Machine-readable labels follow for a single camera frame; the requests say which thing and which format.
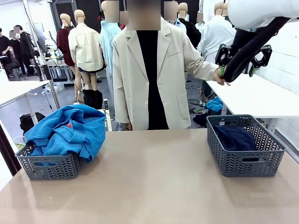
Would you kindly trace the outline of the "person's left hand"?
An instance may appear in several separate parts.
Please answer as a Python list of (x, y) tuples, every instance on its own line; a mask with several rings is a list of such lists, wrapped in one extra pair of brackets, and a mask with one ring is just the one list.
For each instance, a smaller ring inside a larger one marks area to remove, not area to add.
[(225, 85), (225, 84), (227, 84), (228, 86), (231, 85), (231, 83), (226, 82), (225, 79), (222, 77), (221, 69), (217, 69), (217, 70), (213, 73), (213, 80), (214, 80), (215, 82), (217, 82), (218, 84), (220, 84), (220, 85)]

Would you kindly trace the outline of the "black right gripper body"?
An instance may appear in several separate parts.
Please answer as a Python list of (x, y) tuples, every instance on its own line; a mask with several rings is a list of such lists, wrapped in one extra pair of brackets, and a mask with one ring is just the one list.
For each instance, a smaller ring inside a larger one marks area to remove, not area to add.
[(241, 48), (243, 48), (249, 41), (251, 41), (257, 32), (251, 32), (247, 30), (242, 30), (237, 28), (236, 34), (233, 41), (233, 53), (237, 53)]

